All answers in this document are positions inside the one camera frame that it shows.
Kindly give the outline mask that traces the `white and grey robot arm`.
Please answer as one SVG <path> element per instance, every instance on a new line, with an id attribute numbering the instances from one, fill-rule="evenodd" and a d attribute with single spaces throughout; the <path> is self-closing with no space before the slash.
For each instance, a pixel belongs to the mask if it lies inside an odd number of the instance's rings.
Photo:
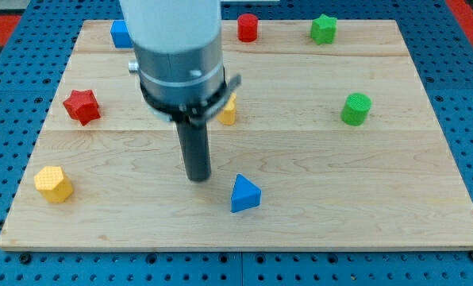
<path id="1" fill-rule="evenodd" d="M 168 121 L 205 124 L 240 85 L 225 75 L 218 0 L 120 0 L 147 104 Z"/>

